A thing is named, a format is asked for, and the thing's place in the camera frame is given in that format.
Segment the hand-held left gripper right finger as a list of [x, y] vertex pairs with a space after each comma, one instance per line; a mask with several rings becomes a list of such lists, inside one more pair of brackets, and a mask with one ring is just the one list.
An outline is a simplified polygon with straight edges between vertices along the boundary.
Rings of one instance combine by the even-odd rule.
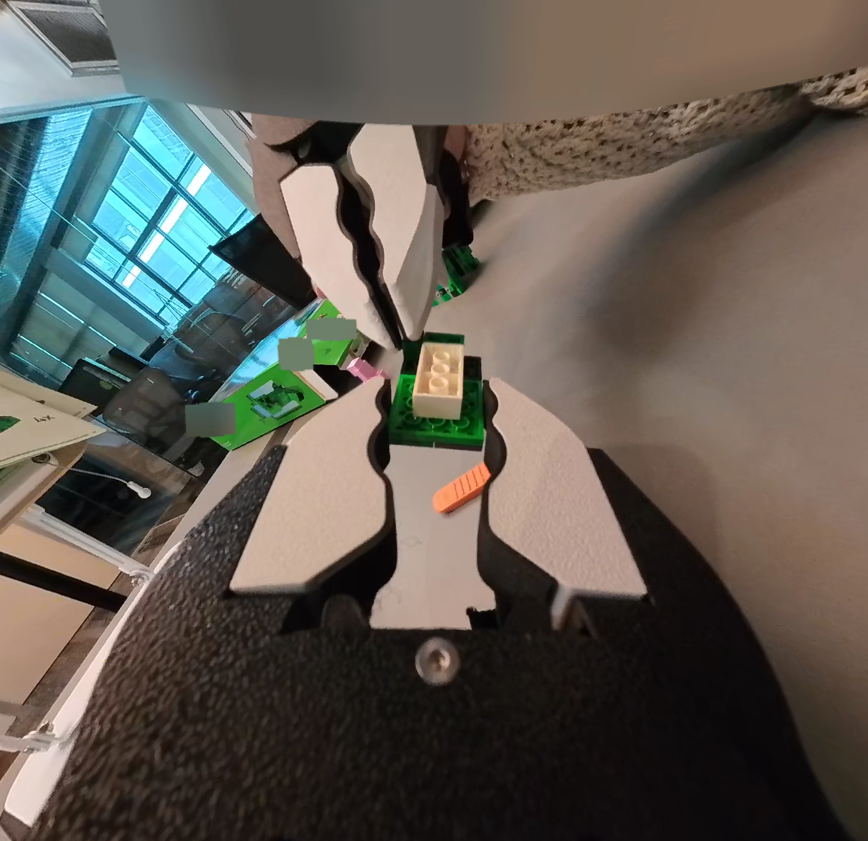
[[588, 448], [499, 378], [485, 382], [478, 569], [509, 616], [532, 601], [563, 630], [578, 600], [640, 601], [647, 587]]

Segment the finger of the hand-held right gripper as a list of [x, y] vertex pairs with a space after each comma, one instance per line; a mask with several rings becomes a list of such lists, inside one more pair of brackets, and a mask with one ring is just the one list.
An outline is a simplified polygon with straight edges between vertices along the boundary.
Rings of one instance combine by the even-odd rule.
[[330, 163], [302, 165], [279, 188], [299, 259], [315, 286], [366, 337], [383, 348], [398, 348], [396, 318], [363, 274], [359, 240], [344, 223], [344, 182], [338, 170]]
[[443, 200], [439, 165], [444, 126], [367, 122], [348, 147], [348, 169], [370, 211], [370, 230], [396, 323], [422, 337], [441, 282]]

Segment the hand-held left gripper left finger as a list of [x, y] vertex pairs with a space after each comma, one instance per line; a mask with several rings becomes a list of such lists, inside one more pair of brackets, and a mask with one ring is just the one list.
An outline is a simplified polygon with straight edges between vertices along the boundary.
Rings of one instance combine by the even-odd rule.
[[372, 379], [289, 438], [229, 584], [237, 595], [300, 595], [396, 537], [377, 441], [392, 404]]

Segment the bright green lego plate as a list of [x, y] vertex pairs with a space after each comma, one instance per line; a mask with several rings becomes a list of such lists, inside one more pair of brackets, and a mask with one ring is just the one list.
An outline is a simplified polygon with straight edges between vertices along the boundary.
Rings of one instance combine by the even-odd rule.
[[410, 445], [481, 452], [485, 435], [483, 381], [464, 383], [458, 419], [417, 417], [412, 411], [413, 375], [401, 373], [388, 420], [391, 445]]

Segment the white lego brick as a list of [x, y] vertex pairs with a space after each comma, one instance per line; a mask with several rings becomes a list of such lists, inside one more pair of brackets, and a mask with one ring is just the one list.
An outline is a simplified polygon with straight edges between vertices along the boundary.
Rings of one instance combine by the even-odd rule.
[[462, 412], [464, 349], [461, 343], [425, 341], [411, 401], [415, 417], [457, 421]]

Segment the person's right forearm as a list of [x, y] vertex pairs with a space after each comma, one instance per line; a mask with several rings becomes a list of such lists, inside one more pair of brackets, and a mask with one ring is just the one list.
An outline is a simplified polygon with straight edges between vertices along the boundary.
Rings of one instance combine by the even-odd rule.
[[595, 117], [472, 124], [472, 205], [650, 174], [822, 111], [866, 115], [867, 67], [720, 98]]

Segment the green lego piece cluster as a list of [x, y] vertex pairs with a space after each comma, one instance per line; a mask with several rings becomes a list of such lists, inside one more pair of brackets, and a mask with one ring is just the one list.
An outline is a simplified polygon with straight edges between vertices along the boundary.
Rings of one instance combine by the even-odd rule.
[[443, 305], [462, 296], [475, 280], [480, 266], [469, 246], [443, 250], [432, 306]]

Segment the green lego set box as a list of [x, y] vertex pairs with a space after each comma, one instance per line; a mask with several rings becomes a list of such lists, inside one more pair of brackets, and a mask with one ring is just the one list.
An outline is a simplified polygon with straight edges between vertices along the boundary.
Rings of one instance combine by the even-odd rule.
[[340, 317], [330, 301], [319, 299], [268, 334], [212, 396], [211, 403], [230, 404], [235, 417], [234, 432], [212, 440], [227, 451], [239, 449], [360, 385], [361, 380], [349, 370], [351, 362], [363, 358], [370, 346], [370, 340], [360, 333], [353, 338], [313, 340], [312, 369], [283, 370], [278, 362], [282, 339], [305, 337], [310, 319]]

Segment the orange lego brick separator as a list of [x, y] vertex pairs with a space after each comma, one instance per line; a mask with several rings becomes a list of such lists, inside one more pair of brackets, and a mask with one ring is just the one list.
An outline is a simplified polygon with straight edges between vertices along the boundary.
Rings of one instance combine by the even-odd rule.
[[439, 514], [449, 514], [478, 498], [491, 478], [489, 468], [481, 463], [440, 488], [432, 498], [432, 507]]

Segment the lego instruction booklet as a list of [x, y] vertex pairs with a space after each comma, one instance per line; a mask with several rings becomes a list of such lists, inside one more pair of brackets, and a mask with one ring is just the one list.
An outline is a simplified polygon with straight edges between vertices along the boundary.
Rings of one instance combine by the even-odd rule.
[[1, 370], [1, 468], [105, 431], [92, 404]]

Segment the person's right hand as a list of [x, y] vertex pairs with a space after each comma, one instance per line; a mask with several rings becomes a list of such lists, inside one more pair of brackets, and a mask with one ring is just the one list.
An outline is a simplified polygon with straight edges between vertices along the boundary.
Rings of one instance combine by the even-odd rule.
[[259, 212], [290, 256], [300, 261], [298, 241], [293, 231], [280, 184], [298, 168], [292, 146], [317, 122], [291, 117], [253, 113], [253, 137], [247, 146], [252, 163], [252, 181]]

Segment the black monitor panel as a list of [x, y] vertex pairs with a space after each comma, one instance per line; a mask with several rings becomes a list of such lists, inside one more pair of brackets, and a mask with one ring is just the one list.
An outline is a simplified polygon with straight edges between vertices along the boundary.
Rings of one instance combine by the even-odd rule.
[[296, 309], [318, 299], [308, 273], [262, 215], [209, 246], [209, 251]]

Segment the ceiling air vent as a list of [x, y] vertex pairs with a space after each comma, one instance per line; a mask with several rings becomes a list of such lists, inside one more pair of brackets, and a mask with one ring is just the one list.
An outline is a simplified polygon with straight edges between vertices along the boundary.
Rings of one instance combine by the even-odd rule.
[[8, 7], [71, 76], [120, 73], [108, 27], [92, 5], [11, 0]]

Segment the glass window wall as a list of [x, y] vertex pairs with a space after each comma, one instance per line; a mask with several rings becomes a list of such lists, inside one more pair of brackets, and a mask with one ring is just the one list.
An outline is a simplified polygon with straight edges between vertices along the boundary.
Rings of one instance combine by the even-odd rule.
[[254, 216], [245, 156], [192, 107], [126, 98], [2, 121], [2, 367], [56, 389], [140, 356], [229, 270]]

